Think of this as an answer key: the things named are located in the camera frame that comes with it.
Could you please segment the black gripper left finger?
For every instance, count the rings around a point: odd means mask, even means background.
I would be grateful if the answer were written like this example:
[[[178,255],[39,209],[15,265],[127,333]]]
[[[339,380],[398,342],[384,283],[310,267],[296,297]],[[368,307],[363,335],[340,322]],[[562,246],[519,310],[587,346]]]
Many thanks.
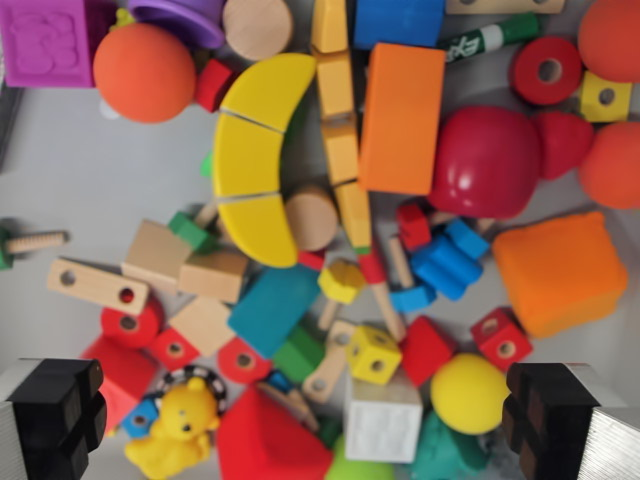
[[[19,359],[1,373],[1,477],[80,479],[103,439],[104,375],[91,359]]]

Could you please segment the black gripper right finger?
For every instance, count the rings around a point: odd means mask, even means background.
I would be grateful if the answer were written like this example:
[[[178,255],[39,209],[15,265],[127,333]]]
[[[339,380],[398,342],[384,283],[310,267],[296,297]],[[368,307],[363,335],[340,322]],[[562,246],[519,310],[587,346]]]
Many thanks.
[[[514,363],[502,427],[527,479],[637,479],[639,408],[584,363]]]

